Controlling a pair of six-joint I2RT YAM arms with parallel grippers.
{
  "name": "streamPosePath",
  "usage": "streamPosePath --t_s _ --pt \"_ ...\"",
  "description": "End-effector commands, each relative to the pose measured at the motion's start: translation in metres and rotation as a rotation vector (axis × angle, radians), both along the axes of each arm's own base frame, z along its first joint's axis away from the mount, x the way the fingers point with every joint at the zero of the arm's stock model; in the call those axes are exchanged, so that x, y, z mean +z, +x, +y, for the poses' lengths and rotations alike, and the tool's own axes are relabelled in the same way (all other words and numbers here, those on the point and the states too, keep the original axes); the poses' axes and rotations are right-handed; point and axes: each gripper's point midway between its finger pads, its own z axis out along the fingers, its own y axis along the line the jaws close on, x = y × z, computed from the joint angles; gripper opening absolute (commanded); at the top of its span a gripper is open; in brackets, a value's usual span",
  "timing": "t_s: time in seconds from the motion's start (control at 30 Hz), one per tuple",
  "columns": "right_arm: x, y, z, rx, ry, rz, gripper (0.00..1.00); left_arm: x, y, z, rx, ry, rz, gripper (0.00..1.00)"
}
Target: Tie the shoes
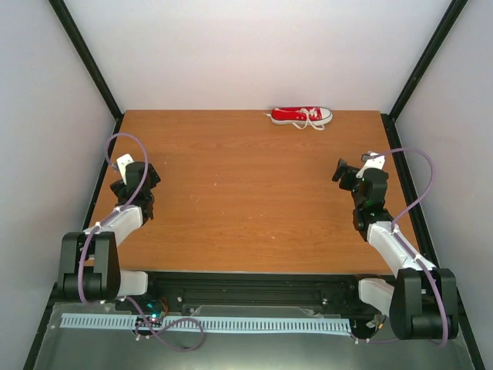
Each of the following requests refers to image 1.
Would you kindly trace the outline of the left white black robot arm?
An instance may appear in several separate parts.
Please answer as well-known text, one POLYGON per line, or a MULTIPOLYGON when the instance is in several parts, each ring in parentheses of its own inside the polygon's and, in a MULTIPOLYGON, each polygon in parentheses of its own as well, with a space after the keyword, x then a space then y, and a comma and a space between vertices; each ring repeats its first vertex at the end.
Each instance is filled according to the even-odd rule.
POLYGON ((150 163, 129 154, 117 159, 121 179, 110 185, 117 204, 110 215, 80 232, 69 232, 61 243, 57 291, 66 301, 109 301, 132 296, 143 310, 154 309, 160 291, 148 284, 143 271, 119 266, 117 247, 135 230, 153 219, 152 188, 160 181, 150 163))

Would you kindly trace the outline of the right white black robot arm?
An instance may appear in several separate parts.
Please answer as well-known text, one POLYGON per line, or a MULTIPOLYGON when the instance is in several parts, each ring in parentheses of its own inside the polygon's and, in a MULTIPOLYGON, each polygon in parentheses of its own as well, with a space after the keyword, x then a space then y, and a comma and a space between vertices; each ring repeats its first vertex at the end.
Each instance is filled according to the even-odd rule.
POLYGON ((386 262, 394 284, 380 278, 358 283, 359 298, 390 320, 400 340, 445 343, 458 335, 458 292, 453 272, 423 257, 401 233, 385 207, 388 173, 385 158, 364 155, 361 168, 338 160, 332 180, 350 192, 354 229, 386 262))

